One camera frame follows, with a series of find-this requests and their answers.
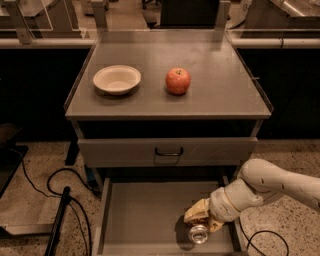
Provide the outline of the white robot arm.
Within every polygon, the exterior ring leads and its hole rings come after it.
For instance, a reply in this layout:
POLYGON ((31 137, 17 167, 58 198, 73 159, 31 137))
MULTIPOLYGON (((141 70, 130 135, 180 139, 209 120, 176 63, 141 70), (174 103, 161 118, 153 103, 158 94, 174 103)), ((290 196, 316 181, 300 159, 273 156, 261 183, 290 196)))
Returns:
POLYGON ((272 203, 283 195, 319 211, 320 179, 286 171, 263 159, 250 159, 234 181, 189 208, 184 222, 203 223, 209 232, 216 232, 224 223, 237 219, 242 211, 272 203))

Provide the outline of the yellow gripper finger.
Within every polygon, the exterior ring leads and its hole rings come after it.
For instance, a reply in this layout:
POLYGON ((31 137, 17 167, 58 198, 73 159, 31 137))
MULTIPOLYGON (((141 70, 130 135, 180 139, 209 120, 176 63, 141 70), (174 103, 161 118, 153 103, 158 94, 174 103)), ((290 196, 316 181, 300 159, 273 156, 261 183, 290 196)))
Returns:
POLYGON ((210 233, 217 232, 218 230, 220 230, 223 227, 223 225, 224 225, 223 222, 219 222, 215 219, 210 219, 208 221, 208 231, 210 233))
POLYGON ((185 223, 201 223, 209 217, 209 200, 200 199, 184 214, 185 223))

